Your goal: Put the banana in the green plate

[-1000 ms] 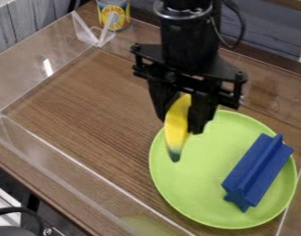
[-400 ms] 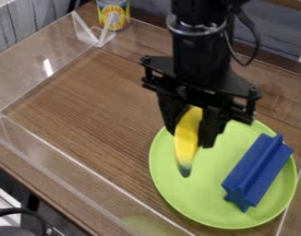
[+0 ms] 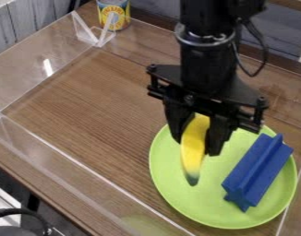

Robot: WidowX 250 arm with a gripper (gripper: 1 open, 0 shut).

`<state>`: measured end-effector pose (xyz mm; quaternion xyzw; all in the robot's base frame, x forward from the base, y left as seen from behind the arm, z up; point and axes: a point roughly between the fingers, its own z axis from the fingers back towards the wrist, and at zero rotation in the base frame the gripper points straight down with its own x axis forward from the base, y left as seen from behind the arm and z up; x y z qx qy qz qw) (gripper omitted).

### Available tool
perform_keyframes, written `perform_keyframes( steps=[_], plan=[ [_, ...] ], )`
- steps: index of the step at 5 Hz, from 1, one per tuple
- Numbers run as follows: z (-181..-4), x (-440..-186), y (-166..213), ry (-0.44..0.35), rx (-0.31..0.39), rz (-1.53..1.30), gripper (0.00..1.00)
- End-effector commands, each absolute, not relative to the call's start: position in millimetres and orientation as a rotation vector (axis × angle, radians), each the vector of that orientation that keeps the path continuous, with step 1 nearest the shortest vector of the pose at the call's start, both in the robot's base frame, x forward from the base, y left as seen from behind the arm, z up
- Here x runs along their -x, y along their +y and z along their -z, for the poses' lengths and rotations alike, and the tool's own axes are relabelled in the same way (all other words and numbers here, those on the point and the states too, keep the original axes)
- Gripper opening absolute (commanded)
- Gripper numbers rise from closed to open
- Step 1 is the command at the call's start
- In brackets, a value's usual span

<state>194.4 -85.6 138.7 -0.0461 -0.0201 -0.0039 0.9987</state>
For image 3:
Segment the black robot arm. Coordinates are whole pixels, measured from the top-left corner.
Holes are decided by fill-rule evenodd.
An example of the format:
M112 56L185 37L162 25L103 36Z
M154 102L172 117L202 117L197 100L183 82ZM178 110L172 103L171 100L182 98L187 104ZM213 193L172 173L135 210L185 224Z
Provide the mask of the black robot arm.
M210 120L198 136L205 153L217 156L238 128L261 131L269 101L238 77L242 30L259 43L263 37L251 18L266 0L181 0L174 29L181 45L178 65L150 65L148 95L163 101L166 121L175 141L199 113Z

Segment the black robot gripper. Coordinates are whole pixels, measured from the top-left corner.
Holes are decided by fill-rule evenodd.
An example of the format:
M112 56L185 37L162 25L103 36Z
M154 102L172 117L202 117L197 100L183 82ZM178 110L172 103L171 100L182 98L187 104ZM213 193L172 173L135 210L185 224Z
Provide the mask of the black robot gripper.
M148 95L163 101L170 134L178 143L195 112L210 118L205 143L206 153L211 157L221 154L237 128L253 133L261 131L269 101L237 75L217 92L209 93L182 83L179 65L148 65L147 74Z

